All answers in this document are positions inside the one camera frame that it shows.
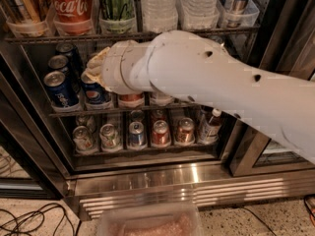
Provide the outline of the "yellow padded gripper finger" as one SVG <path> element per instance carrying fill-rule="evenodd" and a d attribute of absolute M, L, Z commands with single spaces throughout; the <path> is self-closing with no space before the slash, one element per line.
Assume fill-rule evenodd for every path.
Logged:
<path fill-rule="evenodd" d="M 106 88 L 106 84 L 102 78 L 101 65 L 109 50 L 109 47 L 105 47 L 99 51 L 99 53 L 88 61 L 87 68 L 85 70 L 88 78 L 93 82 L 100 84 L 104 89 Z"/>

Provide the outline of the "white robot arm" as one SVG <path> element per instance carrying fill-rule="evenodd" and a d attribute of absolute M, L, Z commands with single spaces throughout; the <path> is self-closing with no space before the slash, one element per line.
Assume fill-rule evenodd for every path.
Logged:
<path fill-rule="evenodd" d="M 315 84 L 248 66 L 213 40 L 172 30 L 119 41 L 88 62 L 87 74 L 117 94 L 160 91 L 217 108 L 315 162 Z"/>

